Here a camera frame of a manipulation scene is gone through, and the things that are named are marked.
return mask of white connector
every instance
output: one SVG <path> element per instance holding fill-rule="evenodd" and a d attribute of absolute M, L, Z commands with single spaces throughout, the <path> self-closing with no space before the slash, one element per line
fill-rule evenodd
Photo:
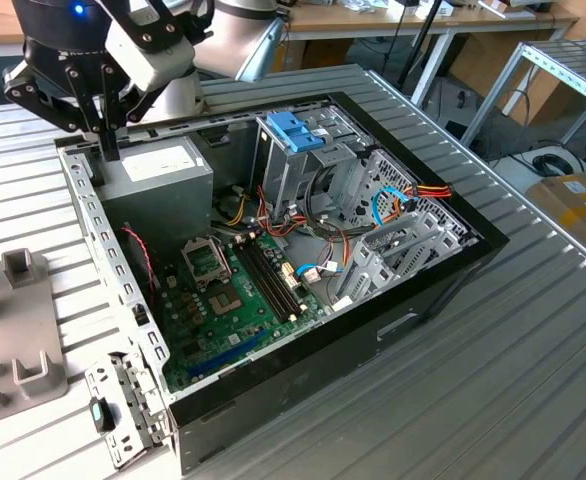
<path fill-rule="evenodd" d="M 306 272 L 302 274 L 302 276 L 309 283 L 316 283 L 322 280 L 322 277 L 320 277 L 320 273 L 317 271 L 317 268 L 315 267 L 309 268 Z"/>

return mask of white label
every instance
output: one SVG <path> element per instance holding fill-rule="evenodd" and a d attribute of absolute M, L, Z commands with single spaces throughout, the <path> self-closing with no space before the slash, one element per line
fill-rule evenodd
<path fill-rule="evenodd" d="M 140 153 L 122 160 L 122 166 L 132 182 L 166 175 L 195 166 L 195 162 L 186 153 L 184 147 L 164 148 L 155 152 Z"/>
<path fill-rule="evenodd" d="M 325 267 L 329 272 L 337 272 L 337 262 L 326 262 L 326 267 Z"/>
<path fill-rule="evenodd" d="M 566 188 L 571 190 L 573 193 L 586 193 L 586 187 L 580 182 L 564 182 L 564 185 L 566 185 Z"/>

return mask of hinge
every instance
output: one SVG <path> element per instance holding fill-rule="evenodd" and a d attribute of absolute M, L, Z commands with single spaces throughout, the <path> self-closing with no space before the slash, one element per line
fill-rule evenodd
<path fill-rule="evenodd" d="M 162 445 L 171 424 L 160 391 L 139 351 L 110 354 L 85 372 L 93 422 L 113 465 L 123 468 Z"/>

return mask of aluminum table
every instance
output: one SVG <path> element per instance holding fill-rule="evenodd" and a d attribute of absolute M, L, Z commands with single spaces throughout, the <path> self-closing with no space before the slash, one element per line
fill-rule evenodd
<path fill-rule="evenodd" d="M 463 145 L 468 146 L 471 144 L 484 122 L 488 119 L 493 107 L 510 85 L 513 75 L 525 59 L 529 60 L 533 66 L 524 75 L 516 90 L 526 91 L 535 74 L 539 69 L 543 69 L 586 97 L 586 41 L 558 40 L 520 43 L 513 52 L 513 55 L 511 55 L 510 60 L 504 67 L 504 70 L 502 70 L 493 88 L 486 96 L 484 103 L 478 110 L 469 128 L 464 133 L 461 139 Z M 509 115 L 520 97 L 521 94 L 515 92 L 504 107 L 502 113 Z M 586 111 L 566 132 L 562 138 L 562 143 L 568 143 L 585 122 Z"/>
<path fill-rule="evenodd" d="M 196 479 L 586 478 L 586 250 L 374 73 L 356 66 L 207 82 L 213 109 L 343 90 L 510 243 L 432 322 L 196 470 Z M 82 372 L 126 349 L 52 139 L 0 107 L 0 252 L 48 258 L 69 379 L 0 421 L 0 479 L 172 479 L 168 448 L 117 473 Z"/>

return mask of motherboard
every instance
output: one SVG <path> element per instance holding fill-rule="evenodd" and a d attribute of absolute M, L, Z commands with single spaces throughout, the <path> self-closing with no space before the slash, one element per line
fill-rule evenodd
<path fill-rule="evenodd" d="M 331 312 L 304 286 L 287 285 L 288 261 L 268 233 L 246 236 L 240 243 L 238 238 L 188 242 L 175 259 L 155 265 L 152 283 L 147 272 L 137 269 L 171 352 L 164 366 L 171 391 Z"/>

